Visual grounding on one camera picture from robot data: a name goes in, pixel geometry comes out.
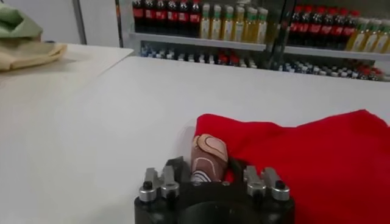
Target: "red cloth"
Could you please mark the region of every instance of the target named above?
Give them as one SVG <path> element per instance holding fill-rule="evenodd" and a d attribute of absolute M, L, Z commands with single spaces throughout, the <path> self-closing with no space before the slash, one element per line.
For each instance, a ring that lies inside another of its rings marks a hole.
<path fill-rule="evenodd" d="M 296 201 L 297 224 L 390 223 L 390 128 L 366 110 L 295 128 L 205 114 L 196 126 L 203 133 L 258 172 L 275 168 Z"/>

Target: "shelf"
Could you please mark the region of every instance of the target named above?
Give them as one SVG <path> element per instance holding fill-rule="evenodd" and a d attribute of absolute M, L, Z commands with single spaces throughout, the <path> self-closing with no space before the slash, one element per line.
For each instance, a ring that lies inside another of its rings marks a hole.
<path fill-rule="evenodd" d="M 200 39 L 200 38 L 191 38 L 191 37 L 149 34 L 149 33 L 133 32 L 130 33 L 130 38 L 135 38 L 138 41 L 189 44 L 189 45 L 206 46 L 206 47 L 223 47 L 223 48 L 250 50 L 250 51 L 263 51 L 266 48 L 265 44 L 251 44 L 251 43 L 242 43 L 242 42 L 233 42 L 233 41 L 209 40 L 209 39 Z"/>
<path fill-rule="evenodd" d="M 390 61 L 390 54 L 364 53 L 352 51 L 335 51 L 309 47 L 285 47 L 286 54 L 313 55 L 333 58 L 351 58 L 359 60 Z"/>

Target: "red-capped bottle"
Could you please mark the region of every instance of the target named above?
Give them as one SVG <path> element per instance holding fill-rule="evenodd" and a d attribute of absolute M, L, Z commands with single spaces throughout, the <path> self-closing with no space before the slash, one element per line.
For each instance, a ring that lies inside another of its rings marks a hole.
<path fill-rule="evenodd" d="M 200 5 L 199 0 L 193 0 L 190 10 L 190 36 L 198 37 L 200 31 Z"/>
<path fill-rule="evenodd" d="M 156 8 L 154 0 L 145 0 L 145 30 L 150 33 L 156 32 Z"/>
<path fill-rule="evenodd" d="M 166 0 L 157 0 L 156 3 L 156 26 L 157 32 L 166 33 L 166 21 L 168 18 L 167 3 Z"/>
<path fill-rule="evenodd" d="M 344 50 L 347 46 L 347 42 L 349 38 L 352 36 L 353 33 L 356 31 L 356 24 L 357 19 L 360 15 L 359 11 L 352 10 L 349 12 L 349 15 L 346 18 L 346 23 L 344 25 L 344 28 L 342 30 L 340 41 L 338 44 L 339 50 Z"/>
<path fill-rule="evenodd" d="M 340 9 L 339 14 L 333 20 L 333 26 L 330 31 L 330 41 L 328 41 L 328 47 L 331 49 L 337 49 L 340 42 L 342 30 L 346 23 L 346 16 L 348 11 L 344 8 Z"/>
<path fill-rule="evenodd" d="M 324 13 L 325 8 L 318 7 L 316 12 L 312 14 L 308 29 L 308 36 L 306 39 L 306 45 L 317 46 L 317 39 L 320 37 L 320 30 Z"/>
<path fill-rule="evenodd" d="M 168 20 L 166 22 L 167 33 L 177 34 L 177 19 L 178 19 L 179 3 L 177 0 L 169 0 L 168 2 Z"/>
<path fill-rule="evenodd" d="M 302 13 L 297 33 L 297 44 L 299 45 L 305 44 L 305 39 L 309 30 L 311 11 L 312 7 L 307 5 L 305 7 L 305 11 Z"/>
<path fill-rule="evenodd" d="M 300 14 L 302 12 L 302 6 L 295 6 L 294 13 L 291 17 L 290 31 L 288 35 L 288 44 L 297 44 L 298 28 L 300 27 Z"/>
<path fill-rule="evenodd" d="M 179 5 L 179 34 L 188 36 L 190 28 L 190 7 L 187 0 L 181 0 Z"/>
<path fill-rule="evenodd" d="M 133 16 L 135 32 L 144 31 L 144 5 L 142 0 L 133 0 Z"/>
<path fill-rule="evenodd" d="M 328 41 L 330 40 L 330 31 L 333 27 L 333 18 L 336 15 L 336 10 L 333 8 L 328 9 L 328 13 L 324 16 L 322 20 L 322 26 L 319 32 L 319 38 L 317 46 L 326 47 Z"/>

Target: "green cloth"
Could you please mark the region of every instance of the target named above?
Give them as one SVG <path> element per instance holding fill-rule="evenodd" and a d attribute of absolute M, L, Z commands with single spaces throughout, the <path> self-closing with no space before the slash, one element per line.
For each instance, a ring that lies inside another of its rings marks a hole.
<path fill-rule="evenodd" d="M 35 38 L 42 31 L 42 28 L 23 12 L 0 3 L 0 38 Z"/>

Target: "white table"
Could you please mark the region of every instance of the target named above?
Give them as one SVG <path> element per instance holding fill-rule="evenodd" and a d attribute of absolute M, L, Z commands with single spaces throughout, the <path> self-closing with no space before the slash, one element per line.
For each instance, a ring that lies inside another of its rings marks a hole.
<path fill-rule="evenodd" d="M 187 158 L 199 115 L 294 126 L 366 108 L 390 122 L 389 85 L 126 58 L 34 117 L 2 118 L 0 223 L 133 223 L 145 168 Z"/>

